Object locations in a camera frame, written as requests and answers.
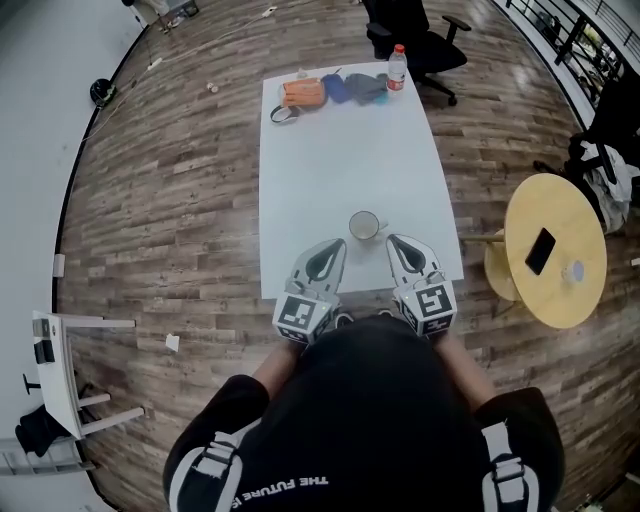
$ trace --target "black office chair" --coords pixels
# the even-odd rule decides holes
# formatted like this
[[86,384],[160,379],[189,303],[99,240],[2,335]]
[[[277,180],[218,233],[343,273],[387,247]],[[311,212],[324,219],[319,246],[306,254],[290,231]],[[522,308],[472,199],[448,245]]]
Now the black office chair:
[[604,167],[609,181],[614,184],[617,183],[615,171],[613,170],[613,166],[611,165],[609,156],[607,155],[605,147],[602,144],[598,143],[596,144],[598,148],[598,156],[590,158],[589,160],[582,160],[585,149],[581,146],[580,140],[577,138],[572,138],[570,140],[571,143],[569,144],[569,160],[564,163],[564,168],[562,171],[559,169],[554,169],[549,164],[541,162],[540,160],[533,161],[533,168],[538,172],[555,174],[556,176],[560,176],[561,178],[565,178],[567,181],[571,182],[580,192],[584,194],[584,196],[587,198],[587,201],[589,201],[589,204],[591,204],[591,207],[596,212],[598,220],[601,224],[604,224],[605,220],[604,216],[602,215],[602,211],[600,210],[598,196],[591,189],[589,184],[584,180],[584,175],[585,173],[592,171],[593,169]]
[[457,29],[471,27],[453,16],[443,16],[449,22],[447,38],[429,30],[429,20],[421,0],[364,0],[369,14],[367,37],[373,43],[376,59],[388,59],[396,44],[405,47],[409,72],[414,80],[449,95],[449,105],[458,103],[455,93],[425,76],[457,68],[467,57],[453,46]]
[[625,162],[640,165],[640,76],[624,65],[619,80],[608,80],[600,93],[600,102],[589,129],[574,136],[593,144],[611,146]]

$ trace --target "white chair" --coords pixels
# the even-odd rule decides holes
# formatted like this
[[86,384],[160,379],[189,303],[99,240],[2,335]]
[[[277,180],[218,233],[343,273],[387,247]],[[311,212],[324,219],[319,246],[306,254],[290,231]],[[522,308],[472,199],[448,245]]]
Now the white chair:
[[111,395],[104,393],[78,398],[67,328],[131,328],[135,325],[133,320],[105,320],[100,316],[33,312],[33,344],[45,408],[76,439],[142,416],[144,409],[136,407],[98,421],[82,423],[78,414],[80,409],[106,402],[111,399]]

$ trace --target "round wooden table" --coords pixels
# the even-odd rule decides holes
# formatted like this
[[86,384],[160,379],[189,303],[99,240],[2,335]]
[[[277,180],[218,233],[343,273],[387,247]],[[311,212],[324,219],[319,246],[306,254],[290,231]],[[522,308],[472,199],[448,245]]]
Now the round wooden table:
[[[542,228],[556,243],[537,276],[525,260]],[[489,242],[485,271],[492,288],[505,299],[521,300],[551,327],[578,325],[600,301],[607,272],[602,228],[584,195],[559,176],[538,174],[520,184],[509,201],[503,240],[500,231],[461,239]],[[584,278],[570,284],[562,271],[575,261],[584,265]]]

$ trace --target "small white object on floor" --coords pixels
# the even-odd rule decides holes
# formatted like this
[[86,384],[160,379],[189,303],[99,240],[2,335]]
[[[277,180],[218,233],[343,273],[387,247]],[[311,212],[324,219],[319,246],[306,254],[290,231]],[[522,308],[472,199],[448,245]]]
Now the small white object on floor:
[[167,347],[174,352],[178,351],[178,345],[180,344],[180,336],[174,336],[173,334],[167,334]]
[[263,17],[263,18],[267,18],[267,17],[271,16],[271,14],[273,13],[273,11],[275,11],[276,9],[277,9],[277,7],[276,7],[276,6],[271,6],[271,7],[269,7],[266,11],[264,11],[264,12],[262,13],[262,17]]
[[162,57],[158,57],[156,60],[154,60],[151,64],[149,64],[147,66],[147,71],[151,71],[153,68],[155,68],[161,62],[162,62]]
[[64,254],[53,255],[53,277],[64,277]]

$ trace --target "black object on floor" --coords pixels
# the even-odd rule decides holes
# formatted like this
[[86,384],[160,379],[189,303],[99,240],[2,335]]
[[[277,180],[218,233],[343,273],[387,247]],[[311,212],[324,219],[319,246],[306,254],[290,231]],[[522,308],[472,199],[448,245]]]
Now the black object on floor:
[[449,96],[449,105],[458,100],[455,93],[425,76],[466,64],[467,57],[453,45],[456,31],[471,27],[453,16],[443,16],[449,23],[447,38],[429,30],[429,20],[421,0],[364,0],[369,14],[367,37],[373,43],[376,59],[389,59],[396,44],[404,45],[407,65],[416,82],[432,87]]
[[200,12],[200,9],[198,9],[198,6],[193,0],[190,0],[188,3],[186,3],[182,7],[182,10],[189,18],[193,18],[196,14]]
[[42,457],[58,437],[71,434],[51,416],[44,405],[20,418],[16,437],[25,453],[34,452]]
[[89,88],[89,96],[98,108],[106,107],[118,92],[117,87],[106,78],[98,78]]

